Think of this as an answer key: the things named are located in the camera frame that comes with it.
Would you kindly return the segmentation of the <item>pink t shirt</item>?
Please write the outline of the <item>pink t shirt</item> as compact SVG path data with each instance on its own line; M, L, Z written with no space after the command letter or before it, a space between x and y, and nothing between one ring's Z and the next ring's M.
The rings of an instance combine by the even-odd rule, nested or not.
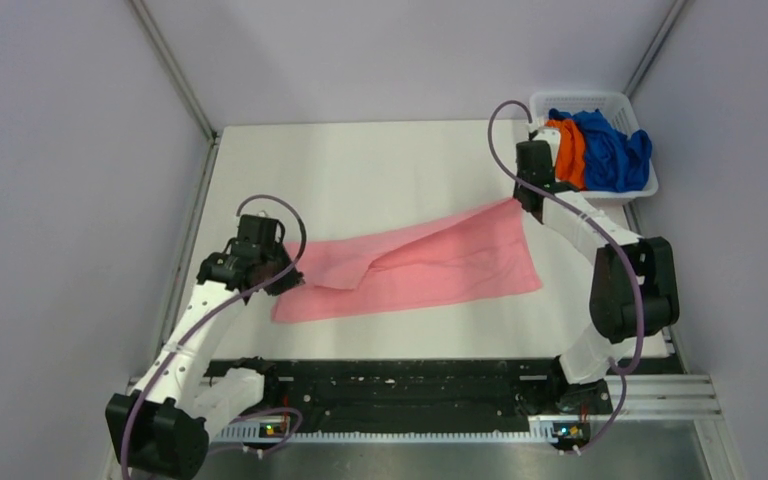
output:
M298 324L495 299L537 291L514 199L434 221L342 240L310 242L305 280L278 297L275 323Z

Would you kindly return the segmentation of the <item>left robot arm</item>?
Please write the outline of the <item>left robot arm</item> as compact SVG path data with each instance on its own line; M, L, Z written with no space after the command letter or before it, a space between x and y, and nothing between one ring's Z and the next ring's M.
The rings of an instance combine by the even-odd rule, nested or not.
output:
M213 438L251 407L268 413L280 386L255 370L238 368L205 391L199 385L237 308L257 291L278 296L303 284L297 257L283 244L285 226L265 215L243 214L223 250L199 266L180 320L146 374L128 394L115 394L105 418L123 478L139 471L192 479Z

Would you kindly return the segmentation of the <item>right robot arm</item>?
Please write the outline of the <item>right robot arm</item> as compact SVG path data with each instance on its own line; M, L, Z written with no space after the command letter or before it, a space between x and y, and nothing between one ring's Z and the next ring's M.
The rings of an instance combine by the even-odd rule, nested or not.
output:
M590 323L558 357L561 375L546 385L549 404L572 412L586 400L585 384L601 380L622 358L629 363L621 373L633 371L645 339L678 320L673 250L662 237L644 238L620 226L557 180L547 141L519 142L515 156L515 199L592 267Z

